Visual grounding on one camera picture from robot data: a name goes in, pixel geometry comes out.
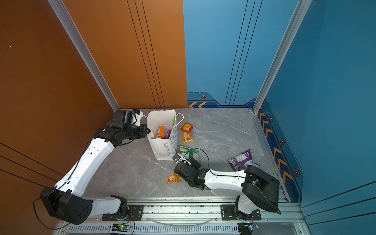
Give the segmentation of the orange Fox's candy bag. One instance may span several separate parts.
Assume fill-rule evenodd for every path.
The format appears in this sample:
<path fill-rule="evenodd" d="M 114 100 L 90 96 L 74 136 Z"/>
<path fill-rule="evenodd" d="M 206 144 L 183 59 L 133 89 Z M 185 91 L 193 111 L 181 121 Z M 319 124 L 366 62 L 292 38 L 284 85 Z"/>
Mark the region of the orange Fox's candy bag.
<path fill-rule="evenodd" d="M 165 127 L 164 126 L 160 126 L 159 127 L 159 130 L 158 130 L 158 133 L 157 133 L 157 138 L 158 139 L 164 139 L 165 138 Z"/>

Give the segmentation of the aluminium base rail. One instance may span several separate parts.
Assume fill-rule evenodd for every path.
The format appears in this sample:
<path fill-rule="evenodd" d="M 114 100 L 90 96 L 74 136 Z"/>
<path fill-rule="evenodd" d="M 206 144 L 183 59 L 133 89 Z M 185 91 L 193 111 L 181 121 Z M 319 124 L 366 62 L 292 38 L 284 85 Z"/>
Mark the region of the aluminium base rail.
<path fill-rule="evenodd" d="M 310 231 L 296 203 L 279 200 L 280 214 L 260 210 L 261 220 L 240 220 L 230 216 L 236 198 L 156 197 L 130 198 L 132 220 L 103 220 L 101 215 L 80 225 L 59 222 L 56 235 L 239 235 L 238 223 L 259 225 L 253 235 L 309 235 Z M 114 223 L 126 223 L 131 232 L 113 234 Z"/>

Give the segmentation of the small orange snack packet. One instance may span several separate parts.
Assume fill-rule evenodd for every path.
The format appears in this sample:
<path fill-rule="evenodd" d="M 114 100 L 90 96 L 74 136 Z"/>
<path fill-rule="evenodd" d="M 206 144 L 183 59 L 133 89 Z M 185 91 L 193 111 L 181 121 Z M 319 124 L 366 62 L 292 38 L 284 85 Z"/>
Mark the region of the small orange snack packet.
<path fill-rule="evenodd" d="M 184 144 L 189 143 L 189 142 L 194 142 L 194 138 L 193 138 L 192 133 L 184 132 L 182 134 L 182 138 L 183 138 L 183 143 Z"/>

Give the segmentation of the green circuit board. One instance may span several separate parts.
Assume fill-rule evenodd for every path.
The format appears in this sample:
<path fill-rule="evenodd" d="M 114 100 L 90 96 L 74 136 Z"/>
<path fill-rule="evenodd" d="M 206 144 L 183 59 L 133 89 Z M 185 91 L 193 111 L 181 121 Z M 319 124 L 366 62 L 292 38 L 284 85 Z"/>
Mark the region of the green circuit board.
<path fill-rule="evenodd" d="M 124 234 L 131 232 L 131 226 L 126 223 L 114 223 L 111 228 L 113 234 Z"/>
<path fill-rule="evenodd" d="M 237 226 L 240 235 L 252 235 L 254 230 L 259 228 L 259 225 L 255 222 L 238 223 Z"/>

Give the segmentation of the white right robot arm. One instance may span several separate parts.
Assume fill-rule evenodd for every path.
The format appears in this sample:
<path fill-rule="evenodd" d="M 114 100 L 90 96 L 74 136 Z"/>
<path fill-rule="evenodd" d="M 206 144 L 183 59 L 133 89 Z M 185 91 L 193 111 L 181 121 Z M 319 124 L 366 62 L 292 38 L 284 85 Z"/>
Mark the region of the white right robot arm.
<path fill-rule="evenodd" d="M 230 214 L 237 219 L 261 220 L 260 210 L 281 213 L 279 180 L 256 166 L 249 165 L 245 170 L 232 172 L 215 171 L 202 168 L 197 160 L 191 159 L 179 162 L 174 173 L 193 188 L 240 192 Z"/>

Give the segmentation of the right green circuit board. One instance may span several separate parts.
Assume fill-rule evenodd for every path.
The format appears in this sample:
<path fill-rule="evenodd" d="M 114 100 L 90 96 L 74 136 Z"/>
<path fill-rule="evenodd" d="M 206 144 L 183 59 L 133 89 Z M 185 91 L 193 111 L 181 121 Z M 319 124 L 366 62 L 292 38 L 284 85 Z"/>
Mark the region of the right green circuit board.
<path fill-rule="evenodd" d="M 237 226 L 240 235 L 252 235 L 254 230 L 259 228 L 259 225 L 255 222 L 238 223 Z"/>

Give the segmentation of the purple grape candy bag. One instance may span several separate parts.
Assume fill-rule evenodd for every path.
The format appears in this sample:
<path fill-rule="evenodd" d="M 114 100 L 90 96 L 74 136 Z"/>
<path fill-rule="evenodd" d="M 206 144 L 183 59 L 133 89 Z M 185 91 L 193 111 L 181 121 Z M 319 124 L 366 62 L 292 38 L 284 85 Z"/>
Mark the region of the purple grape candy bag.
<path fill-rule="evenodd" d="M 169 137 L 170 137 L 170 135 L 171 135 L 171 132 L 172 132 L 171 130 L 168 130 L 168 131 L 167 131 L 167 134 L 166 134 L 165 139 L 169 139 Z"/>

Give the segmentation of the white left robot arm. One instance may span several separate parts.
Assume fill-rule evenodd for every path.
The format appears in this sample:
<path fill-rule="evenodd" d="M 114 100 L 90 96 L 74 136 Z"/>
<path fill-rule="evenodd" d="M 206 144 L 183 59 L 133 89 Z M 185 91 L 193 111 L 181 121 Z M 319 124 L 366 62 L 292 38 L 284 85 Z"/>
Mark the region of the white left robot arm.
<path fill-rule="evenodd" d="M 54 187 L 42 190 L 39 199 L 51 217 L 74 225 L 97 215 L 109 215 L 115 220 L 129 217 L 130 209 L 123 197 L 85 198 L 83 195 L 102 162 L 115 148 L 148 136 L 150 130 L 147 124 L 141 123 L 142 117 L 139 109 L 117 110 L 114 118 L 96 132 L 70 171 Z"/>

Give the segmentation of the small orange candy wrapper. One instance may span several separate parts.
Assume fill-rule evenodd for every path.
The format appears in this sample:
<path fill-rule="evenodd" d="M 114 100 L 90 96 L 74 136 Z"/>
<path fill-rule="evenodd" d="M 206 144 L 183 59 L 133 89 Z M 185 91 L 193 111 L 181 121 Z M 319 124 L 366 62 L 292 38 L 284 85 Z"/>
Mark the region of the small orange candy wrapper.
<path fill-rule="evenodd" d="M 174 182 L 175 183 L 181 182 L 180 176 L 176 173 L 173 173 L 172 175 L 167 177 L 167 184 L 171 184 L 171 183 L 174 183 Z"/>

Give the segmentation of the left green circuit board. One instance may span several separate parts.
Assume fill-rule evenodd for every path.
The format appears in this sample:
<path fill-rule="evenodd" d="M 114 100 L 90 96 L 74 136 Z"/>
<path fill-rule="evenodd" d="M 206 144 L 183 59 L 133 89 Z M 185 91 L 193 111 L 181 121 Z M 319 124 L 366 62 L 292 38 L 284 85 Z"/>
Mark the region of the left green circuit board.
<path fill-rule="evenodd" d="M 131 232 L 131 226 L 126 223 L 114 223 L 111 228 L 113 234 L 124 234 Z"/>

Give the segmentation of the aluminium corner post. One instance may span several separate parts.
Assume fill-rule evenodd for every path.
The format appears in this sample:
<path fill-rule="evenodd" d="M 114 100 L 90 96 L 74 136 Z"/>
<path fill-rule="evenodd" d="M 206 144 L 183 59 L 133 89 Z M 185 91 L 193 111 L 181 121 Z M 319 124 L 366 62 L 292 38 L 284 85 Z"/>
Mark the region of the aluminium corner post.
<path fill-rule="evenodd" d="M 261 89 L 259 91 L 259 94 L 257 96 L 257 99 L 255 101 L 255 104 L 252 108 L 253 114 L 257 114 L 259 112 L 259 109 L 261 108 L 261 105 L 263 104 L 266 95 L 268 94 L 271 85 L 284 61 L 284 58 L 296 36 L 296 33 L 298 32 L 301 23 L 311 5 L 312 0 L 299 0 L 295 10 L 292 14 L 292 17 L 290 19 L 290 22 L 286 28 L 286 31 L 284 33 L 284 36 L 281 40 L 281 43 L 278 47 L 278 50 L 275 54 L 275 57 L 271 63 L 271 66 L 269 68 L 269 71 L 265 77 L 265 80 L 261 86 Z"/>
<path fill-rule="evenodd" d="M 89 48 L 87 47 L 83 37 L 81 36 L 77 26 L 70 16 L 65 4 L 61 0 L 48 0 L 50 6 L 54 10 L 56 16 L 61 22 L 64 30 L 67 32 L 70 40 L 74 44 L 76 50 L 80 54 L 85 65 L 89 69 L 91 75 L 104 94 L 113 111 L 120 109 L 108 83 L 106 82 L 102 72 L 99 69 L 95 59 L 93 58 Z"/>

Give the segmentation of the left aluminium corner post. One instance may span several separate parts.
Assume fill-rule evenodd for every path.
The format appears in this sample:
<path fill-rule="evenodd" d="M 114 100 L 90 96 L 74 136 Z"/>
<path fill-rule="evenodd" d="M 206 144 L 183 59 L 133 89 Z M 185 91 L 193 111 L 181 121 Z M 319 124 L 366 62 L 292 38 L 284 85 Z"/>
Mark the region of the left aluminium corner post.
<path fill-rule="evenodd" d="M 93 58 L 89 48 L 87 47 L 83 37 L 81 36 L 77 26 L 70 16 L 65 4 L 61 0 L 48 0 L 50 6 L 54 10 L 56 16 L 61 22 L 64 30 L 67 32 L 70 40 L 74 44 L 76 50 L 80 54 L 85 65 L 89 69 L 91 75 L 104 94 L 113 111 L 120 109 L 108 83 L 106 82 L 102 72 L 99 69 L 95 59 Z"/>

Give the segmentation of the white paper bag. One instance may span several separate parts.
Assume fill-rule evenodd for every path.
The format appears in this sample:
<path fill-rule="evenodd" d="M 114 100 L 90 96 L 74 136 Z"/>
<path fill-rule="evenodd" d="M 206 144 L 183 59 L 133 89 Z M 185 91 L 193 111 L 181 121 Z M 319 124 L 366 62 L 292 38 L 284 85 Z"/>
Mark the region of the white paper bag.
<path fill-rule="evenodd" d="M 159 161 L 172 161 L 177 152 L 178 125 L 184 115 L 175 110 L 151 111 L 147 118 L 147 136 L 154 156 Z"/>

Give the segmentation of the red snack packet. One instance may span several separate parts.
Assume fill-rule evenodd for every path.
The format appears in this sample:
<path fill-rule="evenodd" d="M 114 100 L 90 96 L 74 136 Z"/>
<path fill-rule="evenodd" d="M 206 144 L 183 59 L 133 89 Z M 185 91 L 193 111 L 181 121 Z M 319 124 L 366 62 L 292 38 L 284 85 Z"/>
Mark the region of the red snack packet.
<path fill-rule="evenodd" d="M 180 130 L 189 134 L 189 133 L 192 132 L 192 130 L 193 130 L 194 128 L 195 128 L 194 125 L 192 125 L 192 124 L 186 122 L 185 124 L 183 124 L 183 126 L 180 128 Z"/>

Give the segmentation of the right aluminium corner post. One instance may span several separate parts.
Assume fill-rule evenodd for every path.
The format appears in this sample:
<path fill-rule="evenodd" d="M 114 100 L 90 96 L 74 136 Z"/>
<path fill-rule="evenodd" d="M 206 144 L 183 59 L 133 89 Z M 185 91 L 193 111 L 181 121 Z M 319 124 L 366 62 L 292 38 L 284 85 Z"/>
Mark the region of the right aluminium corner post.
<path fill-rule="evenodd" d="M 263 104 L 266 95 L 268 94 L 271 85 L 284 61 L 284 58 L 296 36 L 296 33 L 298 32 L 301 23 L 311 5 L 312 0 L 299 0 L 295 10 L 292 14 L 292 17 L 290 19 L 290 22 L 286 28 L 286 31 L 284 33 L 284 36 L 281 40 L 281 43 L 278 47 L 278 50 L 275 54 L 275 57 L 271 63 L 271 66 L 269 68 L 269 71 L 265 77 L 265 80 L 261 86 L 261 89 L 259 91 L 259 94 L 257 96 L 257 99 L 255 101 L 255 104 L 252 108 L 253 114 L 257 114 L 259 112 L 259 109 L 261 108 L 261 105 Z"/>

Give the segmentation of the purple white snack bag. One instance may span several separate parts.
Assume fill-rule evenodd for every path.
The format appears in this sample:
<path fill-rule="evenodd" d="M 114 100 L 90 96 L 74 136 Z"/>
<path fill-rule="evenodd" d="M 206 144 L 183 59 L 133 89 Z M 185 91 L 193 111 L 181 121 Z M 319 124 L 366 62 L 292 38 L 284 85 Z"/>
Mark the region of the purple white snack bag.
<path fill-rule="evenodd" d="M 237 155 L 236 157 L 227 160 L 233 171 L 246 170 L 248 166 L 260 165 L 253 162 L 251 151 L 248 149 L 245 152 Z"/>

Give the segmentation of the green white snack bag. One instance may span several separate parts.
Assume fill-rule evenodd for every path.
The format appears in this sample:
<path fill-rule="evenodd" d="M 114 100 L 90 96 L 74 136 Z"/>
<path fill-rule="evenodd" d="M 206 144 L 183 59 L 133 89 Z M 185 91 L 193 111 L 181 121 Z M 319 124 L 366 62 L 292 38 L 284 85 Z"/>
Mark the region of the green white snack bag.
<path fill-rule="evenodd" d="M 182 162 L 184 160 L 190 160 L 190 159 L 197 159 L 199 150 L 196 148 L 186 147 L 186 146 L 180 146 L 180 152 L 178 153 L 178 156 L 180 157 L 178 162 Z"/>

